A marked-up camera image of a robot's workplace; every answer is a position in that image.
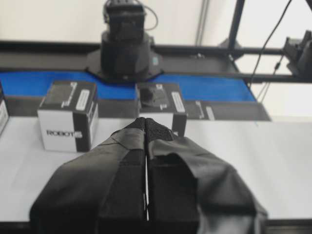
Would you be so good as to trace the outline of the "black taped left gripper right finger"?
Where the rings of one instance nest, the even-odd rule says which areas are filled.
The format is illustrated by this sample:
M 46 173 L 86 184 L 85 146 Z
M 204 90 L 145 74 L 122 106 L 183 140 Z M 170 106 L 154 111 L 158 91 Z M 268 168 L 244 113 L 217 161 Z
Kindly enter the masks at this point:
M 236 168 L 146 119 L 151 230 L 155 234 L 264 234 L 267 211 Z

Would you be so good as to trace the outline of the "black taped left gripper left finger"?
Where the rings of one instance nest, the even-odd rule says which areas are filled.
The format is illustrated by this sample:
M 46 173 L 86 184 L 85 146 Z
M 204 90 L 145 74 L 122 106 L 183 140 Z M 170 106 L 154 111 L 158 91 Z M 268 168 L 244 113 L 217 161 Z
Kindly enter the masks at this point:
M 145 119 L 53 173 L 30 210 L 35 234 L 140 234 L 146 222 Z

